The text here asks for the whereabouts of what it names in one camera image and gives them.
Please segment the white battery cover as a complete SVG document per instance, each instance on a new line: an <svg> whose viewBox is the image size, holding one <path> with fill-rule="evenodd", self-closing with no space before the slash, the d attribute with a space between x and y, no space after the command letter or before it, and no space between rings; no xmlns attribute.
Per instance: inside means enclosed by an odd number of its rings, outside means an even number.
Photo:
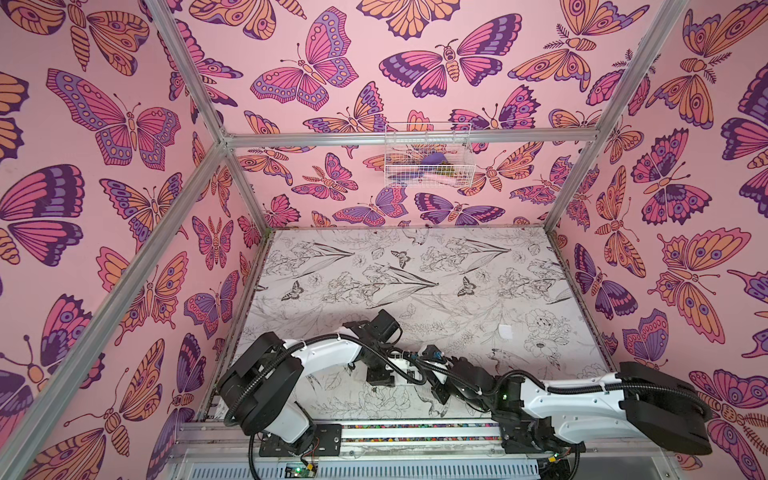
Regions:
<svg viewBox="0 0 768 480"><path fill-rule="evenodd" d="M497 328L497 334L504 340L512 340L514 338L514 330L510 325L500 324Z"/></svg>

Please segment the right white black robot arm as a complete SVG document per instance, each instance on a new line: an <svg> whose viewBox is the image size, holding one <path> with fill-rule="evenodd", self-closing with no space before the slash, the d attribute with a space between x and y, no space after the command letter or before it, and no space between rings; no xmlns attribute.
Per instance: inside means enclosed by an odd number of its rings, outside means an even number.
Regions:
<svg viewBox="0 0 768 480"><path fill-rule="evenodd" d="M519 369L493 375L435 346L412 364L441 402L452 397L490 415L511 453L585 451L590 442L644 439L663 450L708 455L711 408L695 387L635 362L598 377L545 381Z"/></svg>

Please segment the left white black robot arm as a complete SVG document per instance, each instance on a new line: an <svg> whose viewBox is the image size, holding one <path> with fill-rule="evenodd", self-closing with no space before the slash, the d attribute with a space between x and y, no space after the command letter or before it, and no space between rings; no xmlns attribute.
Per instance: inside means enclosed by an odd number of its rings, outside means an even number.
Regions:
<svg viewBox="0 0 768 480"><path fill-rule="evenodd" d="M395 352L397 320L381 310L371 320L352 321L334 333L306 340L283 340L274 332L260 335L220 377L216 392L227 407L224 424L243 434L277 437L294 452L315 442L317 426L290 399L301 379L341 366L366 367L376 386L426 383L424 374Z"/></svg>

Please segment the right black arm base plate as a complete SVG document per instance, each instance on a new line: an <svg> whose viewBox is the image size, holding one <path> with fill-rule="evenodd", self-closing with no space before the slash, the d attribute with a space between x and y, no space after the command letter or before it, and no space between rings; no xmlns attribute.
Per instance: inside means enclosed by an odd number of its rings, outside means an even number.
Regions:
<svg viewBox="0 0 768 480"><path fill-rule="evenodd" d="M501 446L507 454L547 454L556 460L586 452L583 442L573 443L556 435L551 418L498 422Z"/></svg>

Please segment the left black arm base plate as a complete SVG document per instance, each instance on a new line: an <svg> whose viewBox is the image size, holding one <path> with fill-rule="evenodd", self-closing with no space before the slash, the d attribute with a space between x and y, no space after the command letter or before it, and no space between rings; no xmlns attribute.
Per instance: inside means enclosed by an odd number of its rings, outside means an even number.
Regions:
<svg viewBox="0 0 768 480"><path fill-rule="evenodd" d="M341 424L314 424L294 442L286 442L276 434L266 434L259 447L263 458L315 456L338 457L343 438Z"/></svg>

